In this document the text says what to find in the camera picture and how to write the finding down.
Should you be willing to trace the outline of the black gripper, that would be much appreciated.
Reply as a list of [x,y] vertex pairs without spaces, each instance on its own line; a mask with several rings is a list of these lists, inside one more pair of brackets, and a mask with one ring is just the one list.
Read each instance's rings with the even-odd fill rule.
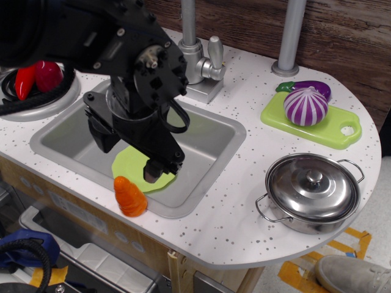
[[113,76],[105,93],[94,91],[83,96],[89,131],[104,152],[123,140],[149,159],[144,180],[155,183],[163,173],[176,175],[185,154],[174,133],[187,130],[188,114],[174,100],[186,94],[186,77],[156,76],[140,85],[134,79]]

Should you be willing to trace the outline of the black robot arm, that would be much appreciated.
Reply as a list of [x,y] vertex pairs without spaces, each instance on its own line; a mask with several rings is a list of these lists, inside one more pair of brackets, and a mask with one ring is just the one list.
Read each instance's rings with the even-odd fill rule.
[[105,94],[83,100],[99,149],[123,140],[144,153],[144,179],[176,174],[185,154],[174,139],[189,117],[176,102],[186,93],[186,60],[143,1],[2,1],[1,65],[24,68],[59,62],[108,75]]

